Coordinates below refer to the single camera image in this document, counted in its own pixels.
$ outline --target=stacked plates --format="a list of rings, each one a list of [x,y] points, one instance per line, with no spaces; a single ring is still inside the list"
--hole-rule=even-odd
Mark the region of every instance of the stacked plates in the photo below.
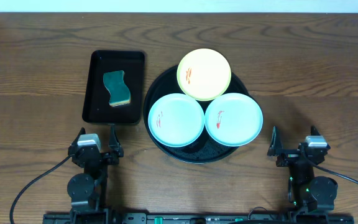
[[[204,127],[224,146],[251,142],[262,129],[262,111],[249,96],[224,94],[230,81],[229,63],[220,53],[210,49],[188,53],[177,69],[177,82],[184,94],[165,95],[149,111],[152,136],[178,150],[197,140]],[[209,103],[205,113],[200,106],[204,101]]]

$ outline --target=wooden table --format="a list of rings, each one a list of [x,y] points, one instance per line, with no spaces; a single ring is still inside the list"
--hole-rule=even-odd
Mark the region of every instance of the wooden table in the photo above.
[[[228,59],[262,107],[262,132],[221,161],[195,165],[158,149],[143,121],[120,126],[125,157],[109,170],[108,204],[181,213],[290,207],[288,169],[266,156],[273,125],[295,148],[315,124],[332,146],[322,166],[358,179],[358,14],[0,14],[0,223],[23,186],[67,156],[82,126],[107,148],[109,128],[81,118],[94,50],[143,50],[145,94],[198,48]],[[69,211],[67,182],[80,172],[67,162],[34,184],[16,223]],[[335,179],[335,212],[358,222],[358,186]]]

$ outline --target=sponge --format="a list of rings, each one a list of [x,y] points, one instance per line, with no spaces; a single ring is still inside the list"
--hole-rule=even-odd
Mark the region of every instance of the sponge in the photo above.
[[[103,84],[110,93],[110,106],[131,102],[131,92],[124,83],[124,71],[108,72],[103,75]]]

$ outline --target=black cable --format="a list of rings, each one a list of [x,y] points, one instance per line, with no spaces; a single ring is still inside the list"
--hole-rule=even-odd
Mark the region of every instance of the black cable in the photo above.
[[[253,208],[249,214],[248,214],[248,220],[251,219],[251,215],[253,214],[254,210],[257,209],[257,208],[261,208],[261,209],[264,209],[266,212],[269,212],[266,208],[262,207],[262,206],[258,206],[258,207],[255,207]],[[272,220],[276,220],[275,218],[273,218],[273,216],[271,214],[269,214],[269,216],[272,218]]]
[[[301,150],[301,154],[302,154],[302,156],[306,159],[306,161],[308,161],[308,163],[309,163],[310,165],[312,165],[314,168],[319,169],[319,170],[322,170],[322,171],[324,171],[324,172],[327,172],[328,174],[332,174],[332,175],[336,175],[336,176],[338,176],[338,177],[342,177],[343,179],[346,179],[346,180],[351,181],[351,182],[353,182],[353,183],[355,183],[355,184],[358,185],[358,180],[355,180],[355,179],[353,179],[353,178],[351,178],[351,177],[348,177],[348,176],[346,176],[346,175],[343,175],[343,174],[340,174],[340,173],[331,171],[331,170],[329,170],[329,169],[325,169],[325,168],[322,168],[322,167],[320,167],[320,166],[317,166],[314,162],[312,162],[311,160],[309,160],[309,159],[307,158],[304,149]]]
[[[16,203],[19,200],[19,198],[22,196],[22,194],[25,192],[25,190],[27,190],[32,184],[34,184],[36,181],[38,181],[39,179],[41,179],[42,177],[45,177],[46,175],[48,175],[49,173],[51,173],[52,171],[54,171],[55,169],[59,168],[61,165],[63,165],[63,163],[65,163],[71,156],[67,156],[66,159],[62,160],[61,162],[59,162],[59,164],[55,165],[52,169],[44,172],[43,174],[39,175],[37,178],[35,178],[34,180],[31,180],[30,183],[28,183],[21,191],[20,193],[16,196],[15,200],[12,203],[11,206],[11,211],[9,212],[9,219],[11,221],[11,224],[15,224],[14,220],[13,220],[13,211],[15,209]]]

